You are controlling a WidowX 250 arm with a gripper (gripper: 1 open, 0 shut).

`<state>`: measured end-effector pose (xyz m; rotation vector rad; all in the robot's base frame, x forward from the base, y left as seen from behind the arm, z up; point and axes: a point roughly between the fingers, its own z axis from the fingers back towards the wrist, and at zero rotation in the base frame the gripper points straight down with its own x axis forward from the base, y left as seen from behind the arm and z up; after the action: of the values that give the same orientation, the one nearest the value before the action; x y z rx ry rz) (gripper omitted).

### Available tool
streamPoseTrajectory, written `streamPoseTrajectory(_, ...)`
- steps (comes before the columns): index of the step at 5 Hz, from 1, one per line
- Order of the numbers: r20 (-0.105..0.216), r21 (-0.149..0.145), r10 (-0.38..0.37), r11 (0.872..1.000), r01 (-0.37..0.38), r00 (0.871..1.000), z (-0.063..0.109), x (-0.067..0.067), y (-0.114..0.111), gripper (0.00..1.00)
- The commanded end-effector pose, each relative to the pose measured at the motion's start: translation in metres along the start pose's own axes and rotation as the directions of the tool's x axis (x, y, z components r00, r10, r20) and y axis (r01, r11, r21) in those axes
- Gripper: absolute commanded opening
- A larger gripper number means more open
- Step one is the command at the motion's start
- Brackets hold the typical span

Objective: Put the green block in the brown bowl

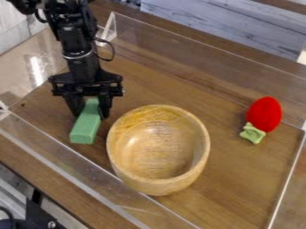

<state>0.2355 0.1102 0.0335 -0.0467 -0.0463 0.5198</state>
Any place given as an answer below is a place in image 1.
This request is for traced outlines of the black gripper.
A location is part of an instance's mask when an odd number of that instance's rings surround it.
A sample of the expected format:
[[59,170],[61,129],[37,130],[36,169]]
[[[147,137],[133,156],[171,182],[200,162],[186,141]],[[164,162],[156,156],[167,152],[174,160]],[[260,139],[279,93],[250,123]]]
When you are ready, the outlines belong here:
[[[48,82],[52,85],[52,95],[64,96],[73,116],[80,115],[85,106],[85,100],[80,96],[97,96],[103,92],[112,97],[123,96],[123,77],[101,69],[96,55],[81,59],[68,59],[67,64],[69,71],[52,75]],[[99,114],[103,119],[108,118],[112,107],[109,95],[97,97]]]

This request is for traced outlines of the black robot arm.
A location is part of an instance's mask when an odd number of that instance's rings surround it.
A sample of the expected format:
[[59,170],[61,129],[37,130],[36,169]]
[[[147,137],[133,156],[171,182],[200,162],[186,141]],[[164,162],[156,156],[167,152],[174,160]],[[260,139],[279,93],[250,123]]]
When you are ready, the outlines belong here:
[[52,95],[60,96],[75,116],[85,108],[85,97],[97,98],[97,114],[108,118],[113,97],[123,96],[123,77],[107,72],[96,53],[96,42],[112,44],[96,36],[96,18],[88,0],[7,0],[24,15],[33,14],[41,23],[48,23],[56,40],[61,43],[63,59],[68,72],[52,75]]

